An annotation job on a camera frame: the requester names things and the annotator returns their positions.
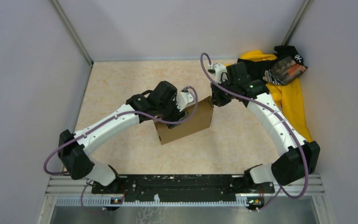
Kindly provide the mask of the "brown cardboard box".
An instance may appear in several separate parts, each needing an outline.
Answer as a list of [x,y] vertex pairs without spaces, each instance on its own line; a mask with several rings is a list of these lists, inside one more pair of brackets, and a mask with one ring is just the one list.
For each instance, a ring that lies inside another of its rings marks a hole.
[[155,121],[154,125],[160,144],[164,145],[209,128],[214,110],[211,99],[212,97],[208,96],[199,101],[195,115],[189,121],[181,123],[174,128],[170,129],[166,124]]

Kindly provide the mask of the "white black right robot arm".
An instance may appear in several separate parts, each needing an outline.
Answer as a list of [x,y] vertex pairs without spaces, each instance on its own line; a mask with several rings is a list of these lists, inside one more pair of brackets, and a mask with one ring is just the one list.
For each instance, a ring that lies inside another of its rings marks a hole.
[[261,122],[272,139],[279,158],[271,164],[259,165],[245,171],[244,187],[256,192],[264,182],[276,181],[288,185],[314,173],[320,147],[315,141],[307,141],[285,118],[273,101],[262,80],[252,80],[245,63],[225,66],[210,64],[208,72],[215,75],[216,86],[211,84],[212,103],[224,106],[233,99],[241,101]]

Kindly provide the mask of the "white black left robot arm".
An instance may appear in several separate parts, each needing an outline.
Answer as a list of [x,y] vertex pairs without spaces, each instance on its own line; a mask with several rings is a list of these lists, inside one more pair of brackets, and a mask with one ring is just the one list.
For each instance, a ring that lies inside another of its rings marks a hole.
[[155,89],[131,96],[112,114],[89,127],[73,133],[62,132],[57,155],[73,180],[87,178],[116,193],[121,187],[119,175],[91,155],[106,141],[148,120],[166,124],[170,129],[179,126],[192,117],[186,108],[197,101],[193,87],[178,91],[168,81],[161,81]]

